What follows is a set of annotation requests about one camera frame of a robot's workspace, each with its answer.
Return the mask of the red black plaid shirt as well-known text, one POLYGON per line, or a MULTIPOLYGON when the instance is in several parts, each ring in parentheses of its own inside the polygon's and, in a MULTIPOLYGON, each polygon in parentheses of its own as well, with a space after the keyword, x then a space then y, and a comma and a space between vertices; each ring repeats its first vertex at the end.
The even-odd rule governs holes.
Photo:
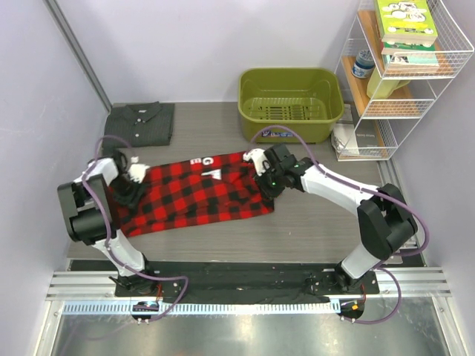
POLYGON ((137 210, 118 208, 121 231, 135 237, 271 214, 274 200, 262 195, 255 167, 243 155, 238 151, 148 168, 137 210))

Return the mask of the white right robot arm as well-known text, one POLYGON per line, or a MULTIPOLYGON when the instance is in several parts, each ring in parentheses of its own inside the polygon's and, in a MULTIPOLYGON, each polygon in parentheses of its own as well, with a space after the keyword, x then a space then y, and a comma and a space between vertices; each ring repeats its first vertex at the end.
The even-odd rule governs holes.
POLYGON ((266 198, 295 189, 322 197, 356 217, 360 242, 335 266, 335 284, 342 292, 355 291, 367 272, 390 259, 418 231, 413 212, 392 184, 362 184, 312 157, 297 159, 284 144, 254 148, 243 161, 253 165, 254 179, 266 198))

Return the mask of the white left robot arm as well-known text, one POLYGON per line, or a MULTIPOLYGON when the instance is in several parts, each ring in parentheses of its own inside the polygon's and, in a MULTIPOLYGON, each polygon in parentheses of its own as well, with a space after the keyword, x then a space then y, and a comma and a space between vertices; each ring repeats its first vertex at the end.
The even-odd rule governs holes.
POLYGON ((115 151, 92 159, 81 176, 57 188, 69 237, 95 248, 117 269, 111 280, 126 291, 149 296, 158 278, 143 253, 121 231, 119 209, 135 214, 147 190, 149 166, 115 151))

